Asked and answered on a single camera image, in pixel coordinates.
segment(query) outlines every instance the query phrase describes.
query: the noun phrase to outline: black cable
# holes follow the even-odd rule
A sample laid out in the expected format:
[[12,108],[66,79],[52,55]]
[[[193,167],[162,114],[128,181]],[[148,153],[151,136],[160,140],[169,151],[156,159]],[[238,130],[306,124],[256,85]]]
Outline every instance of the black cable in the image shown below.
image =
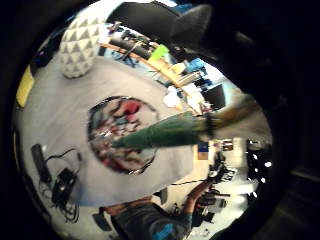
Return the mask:
[[65,151],[64,153],[60,154],[60,155],[51,155],[49,156],[46,160],[45,160],[45,163],[47,163],[50,159],[52,158],[62,158],[64,155],[68,154],[69,152],[71,151],[76,151],[76,152],[79,152],[78,149],[76,148],[70,148],[68,149],[67,151]]
[[202,180],[195,180],[195,181],[190,181],[190,182],[183,182],[183,183],[172,183],[171,185],[173,186],[179,186],[179,185],[184,185],[184,184],[188,184],[188,183],[194,183],[194,182],[203,182],[207,179],[202,179]]

